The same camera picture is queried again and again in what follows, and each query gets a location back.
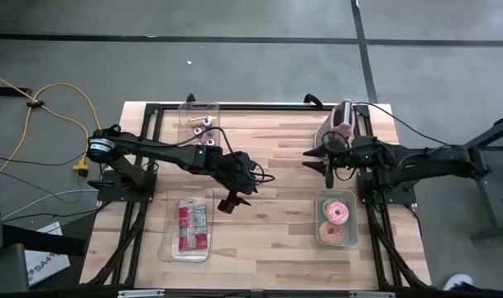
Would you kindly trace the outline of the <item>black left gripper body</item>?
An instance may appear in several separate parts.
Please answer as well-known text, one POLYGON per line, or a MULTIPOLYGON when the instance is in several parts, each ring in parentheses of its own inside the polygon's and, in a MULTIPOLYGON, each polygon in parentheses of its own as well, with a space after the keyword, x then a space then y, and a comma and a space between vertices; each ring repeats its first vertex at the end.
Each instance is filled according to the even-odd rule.
POLYGON ((257 192, 256 178, 251 173, 255 167, 249 155, 243 151, 218 155, 214 165, 212 177, 229 191, 227 198, 220 201, 218 210, 231 214, 238 206, 238 193, 251 195, 257 192))

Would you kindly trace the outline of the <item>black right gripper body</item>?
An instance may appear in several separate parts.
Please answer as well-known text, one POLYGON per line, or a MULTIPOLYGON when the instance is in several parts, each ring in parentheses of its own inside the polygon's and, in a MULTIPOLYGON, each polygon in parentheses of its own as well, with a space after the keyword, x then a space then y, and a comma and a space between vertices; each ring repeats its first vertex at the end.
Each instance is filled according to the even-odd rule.
POLYGON ((363 167, 379 167, 385 165, 384 145, 376 137, 357 137, 349 145, 345 138, 334 137, 324 142, 328 164, 325 167, 325 186, 332 189, 337 168, 352 168, 354 171, 363 167))

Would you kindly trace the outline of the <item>pink frosted toy donut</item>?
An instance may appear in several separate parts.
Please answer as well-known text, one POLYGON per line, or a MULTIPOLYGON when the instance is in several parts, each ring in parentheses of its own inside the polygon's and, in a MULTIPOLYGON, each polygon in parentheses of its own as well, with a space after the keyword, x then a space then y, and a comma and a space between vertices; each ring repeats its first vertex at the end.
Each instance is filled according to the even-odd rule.
POLYGON ((327 205, 327 208, 323 208, 323 214, 330 223, 342 225, 348 221, 350 211, 343 202, 334 200, 334 202, 327 205))

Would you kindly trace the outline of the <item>red packet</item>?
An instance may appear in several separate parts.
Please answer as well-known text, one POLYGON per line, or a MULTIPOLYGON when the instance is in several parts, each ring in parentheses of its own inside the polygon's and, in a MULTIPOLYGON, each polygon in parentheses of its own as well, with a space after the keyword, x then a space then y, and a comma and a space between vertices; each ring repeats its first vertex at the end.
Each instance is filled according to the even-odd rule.
POLYGON ((180 252, 197 252, 208 248, 207 205, 197 199, 182 199, 178 205, 180 252))

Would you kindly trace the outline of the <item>yellow squeeze bottle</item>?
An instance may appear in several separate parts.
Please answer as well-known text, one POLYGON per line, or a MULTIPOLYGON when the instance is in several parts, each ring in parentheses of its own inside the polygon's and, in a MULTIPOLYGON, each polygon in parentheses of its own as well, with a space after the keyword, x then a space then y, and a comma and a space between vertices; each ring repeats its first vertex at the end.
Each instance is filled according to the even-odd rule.
POLYGON ((189 120, 189 125, 192 128, 195 127, 211 127, 213 125, 213 121, 216 120, 216 117, 213 116, 205 116, 201 118, 194 118, 189 120))

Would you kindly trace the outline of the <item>orange sprinkled toy donut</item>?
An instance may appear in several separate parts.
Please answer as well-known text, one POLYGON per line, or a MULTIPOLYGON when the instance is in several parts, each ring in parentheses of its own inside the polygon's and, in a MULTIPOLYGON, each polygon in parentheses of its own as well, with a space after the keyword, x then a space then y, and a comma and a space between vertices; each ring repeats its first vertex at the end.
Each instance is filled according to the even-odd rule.
POLYGON ((319 240, 325 244, 340 244, 345 237, 345 233, 343 225, 324 222, 319 226, 319 240))

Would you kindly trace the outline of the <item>grey plastic bin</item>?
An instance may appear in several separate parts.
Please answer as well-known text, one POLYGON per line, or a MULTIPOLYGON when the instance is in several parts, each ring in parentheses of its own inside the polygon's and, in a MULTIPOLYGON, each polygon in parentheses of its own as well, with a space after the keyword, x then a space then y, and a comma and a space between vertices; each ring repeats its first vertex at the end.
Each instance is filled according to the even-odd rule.
POLYGON ((316 200, 314 201, 315 212, 315 234, 318 243, 334 247, 354 247, 358 243, 358 226, 357 226, 357 198, 348 190, 322 189, 319 191, 316 200), (324 222, 329 222, 323 214, 322 202, 324 199, 333 198, 343 202, 350 211, 350 216, 345 224, 345 237, 340 244, 330 245, 322 243, 319 240, 319 226, 324 222))

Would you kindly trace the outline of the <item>narrow clear plastic bin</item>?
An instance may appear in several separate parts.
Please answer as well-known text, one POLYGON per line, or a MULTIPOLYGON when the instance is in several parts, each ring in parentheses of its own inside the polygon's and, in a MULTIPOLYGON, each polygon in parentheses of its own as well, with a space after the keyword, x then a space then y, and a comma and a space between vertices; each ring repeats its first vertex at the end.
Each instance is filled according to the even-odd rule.
POLYGON ((208 139, 213 139, 216 143, 215 146, 220 144, 220 131, 215 127, 220 126, 220 110, 217 103, 183 103, 178 108, 179 124, 178 124, 178 141, 186 141, 187 144, 192 145, 206 145, 208 139), (203 132, 200 137, 194 135, 194 128, 189 125, 189 120, 194 118, 201 118, 205 116, 213 116, 217 119, 213 121, 211 127, 200 127, 203 132), (208 138, 205 133, 214 130, 215 135, 213 138, 208 138))

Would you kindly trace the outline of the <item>wide clear plastic bin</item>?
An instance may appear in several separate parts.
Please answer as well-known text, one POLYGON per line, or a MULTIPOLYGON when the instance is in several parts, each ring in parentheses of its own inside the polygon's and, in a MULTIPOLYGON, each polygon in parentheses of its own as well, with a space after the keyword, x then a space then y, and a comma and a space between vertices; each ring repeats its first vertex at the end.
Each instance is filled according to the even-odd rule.
POLYGON ((209 259, 213 235, 214 192, 200 186, 184 186, 170 189, 166 193, 167 207, 158 258, 163 262, 201 263, 209 259), (197 252, 180 252, 178 249, 179 217, 178 205, 182 199, 197 199, 207 205, 208 248, 197 252))

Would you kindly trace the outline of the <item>black metal stand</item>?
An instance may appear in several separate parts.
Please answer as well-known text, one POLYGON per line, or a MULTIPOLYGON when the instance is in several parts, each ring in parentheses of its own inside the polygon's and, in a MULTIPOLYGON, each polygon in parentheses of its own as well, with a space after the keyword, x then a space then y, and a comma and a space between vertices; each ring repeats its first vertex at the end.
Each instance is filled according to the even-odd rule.
POLYGON ((491 226, 470 236, 473 242, 503 238, 503 118, 471 141, 450 147, 464 164, 462 177, 472 178, 491 226))

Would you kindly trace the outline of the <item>person's shoe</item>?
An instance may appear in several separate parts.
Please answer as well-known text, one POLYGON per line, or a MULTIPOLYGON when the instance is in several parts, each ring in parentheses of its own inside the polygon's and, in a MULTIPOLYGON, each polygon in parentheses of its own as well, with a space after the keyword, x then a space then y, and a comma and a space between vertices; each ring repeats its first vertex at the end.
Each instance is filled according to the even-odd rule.
POLYGON ((465 273, 457 273, 450 276, 444 283, 442 290, 450 291, 455 290, 460 286, 472 286, 473 279, 471 276, 465 273))

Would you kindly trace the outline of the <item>black beam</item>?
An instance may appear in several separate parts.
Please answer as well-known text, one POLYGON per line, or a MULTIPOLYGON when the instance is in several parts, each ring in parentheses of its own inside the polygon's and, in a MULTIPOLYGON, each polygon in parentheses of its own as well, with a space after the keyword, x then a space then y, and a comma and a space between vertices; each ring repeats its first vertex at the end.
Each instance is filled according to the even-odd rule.
POLYGON ((6 224, 2 226, 2 236, 4 247, 20 243, 26 250, 76 257, 83 257, 86 252, 86 242, 80 238, 40 233, 6 224))

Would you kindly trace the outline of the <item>white cardboard box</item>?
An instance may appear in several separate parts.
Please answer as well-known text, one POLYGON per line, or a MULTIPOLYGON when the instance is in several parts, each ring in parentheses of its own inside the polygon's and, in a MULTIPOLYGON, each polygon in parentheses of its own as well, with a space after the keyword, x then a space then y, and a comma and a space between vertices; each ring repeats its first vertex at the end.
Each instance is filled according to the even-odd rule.
POLYGON ((67 255, 53 252, 25 250, 25 259, 29 286, 34 286, 70 267, 67 255))

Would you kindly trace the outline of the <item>black metal bar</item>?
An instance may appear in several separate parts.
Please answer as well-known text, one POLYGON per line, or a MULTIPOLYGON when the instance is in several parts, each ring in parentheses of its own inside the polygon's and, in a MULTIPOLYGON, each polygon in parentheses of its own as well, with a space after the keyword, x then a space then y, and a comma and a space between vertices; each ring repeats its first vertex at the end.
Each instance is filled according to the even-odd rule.
POLYGON ((11 88, 0 87, 0 97, 23 97, 32 96, 32 89, 29 88, 11 88))

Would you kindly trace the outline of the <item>black aluminium rig frame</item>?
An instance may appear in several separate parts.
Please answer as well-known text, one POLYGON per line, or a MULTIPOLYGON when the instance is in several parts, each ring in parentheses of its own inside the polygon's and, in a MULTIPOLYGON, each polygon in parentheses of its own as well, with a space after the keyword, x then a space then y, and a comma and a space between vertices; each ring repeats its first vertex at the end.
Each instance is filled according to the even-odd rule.
POLYGON ((97 213, 80 280, 96 279, 139 213, 142 231, 127 247, 107 283, 137 288, 375 290, 377 271, 390 284, 405 277, 387 252, 373 251, 367 209, 357 205, 358 242, 349 248, 319 244, 314 201, 323 177, 304 166, 314 134, 331 105, 310 103, 222 103, 225 149, 244 151, 274 176, 230 214, 215 211, 211 252, 204 262, 166 262, 161 248, 168 192, 206 188, 215 199, 227 191, 206 175, 192 175, 159 162, 155 191, 146 204, 120 199, 97 213))

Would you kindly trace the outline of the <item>silver metal bracket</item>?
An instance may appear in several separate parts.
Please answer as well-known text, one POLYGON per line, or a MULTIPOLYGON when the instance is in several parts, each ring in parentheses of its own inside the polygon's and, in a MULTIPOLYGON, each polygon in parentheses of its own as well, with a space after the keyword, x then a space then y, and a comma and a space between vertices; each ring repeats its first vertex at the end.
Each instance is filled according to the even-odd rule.
POLYGON ((117 298, 161 298, 164 296, 165 291, 162 289, 136 289, 117 293, 117 298))
POLYGON ((395 293, 385 291, 350 291, 349 298, 396 298, 395 293))

